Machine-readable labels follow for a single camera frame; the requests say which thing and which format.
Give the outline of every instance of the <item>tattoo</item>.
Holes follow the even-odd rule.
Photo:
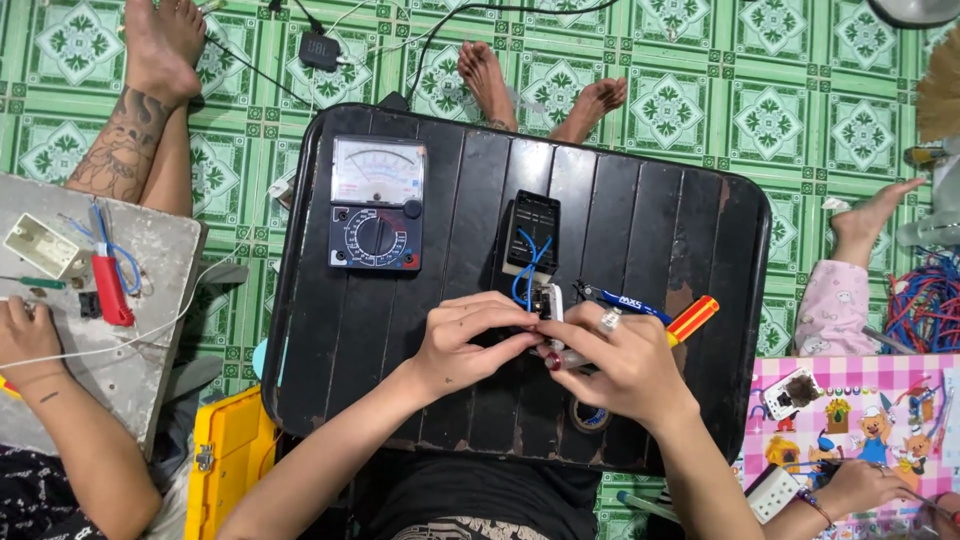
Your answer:
[[[505,132],[513,131],[506,122],[499,118],[491,118],[490,121],[487,122],[487,127],[494,128],[495,130],[503,130]]]
[[[136,203],[154,163],[156,146],[172,110],[124,85],[107,125],[66,181],[66,186]]]

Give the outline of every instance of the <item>broom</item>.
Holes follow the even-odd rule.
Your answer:
[[[921,143],[960,135],[960,25],[933,49],[917,94]]]

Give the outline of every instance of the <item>black patterned clothing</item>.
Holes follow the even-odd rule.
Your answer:
[[[101,540],[80,510],[63,463],[0,445],[0,540]]]

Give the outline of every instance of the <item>black table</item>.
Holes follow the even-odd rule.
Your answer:
[[[426,143],[422,268],[413,279],[327,266],[332,142],[347,134]],[[720,303],[675,357],[732,461],[743,441],[771,222],[754,183],[356,104],[325,111],[303,138],[262,387],[277,425],[303,437],[359,400],[416,352],[427,311],[442,299],[508,291],[497,238],[518,189],[562,203],[553,281],[567,307],[578,277],[672,315],[705,294]],[[605,431],[583,433],[565,412],[567,400],[542,362],[520,358],[415,414],[387,446],[661,472],[656,443],[640,425],[614,417]]]

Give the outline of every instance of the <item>bracelet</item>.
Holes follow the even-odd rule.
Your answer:
[[[824,510],[820,503],[817,502],[817,498],[813,496],[809,490],[802,489],[797,493],[797,499],[809,504],[816,511],[820,512],[820,515],[824,516],[824,519],[827,520],[827,528],[825,530],[834,530],[836,525],[833,523],[833,520],[830,519],[830,515],[827,514],[827,511]]]

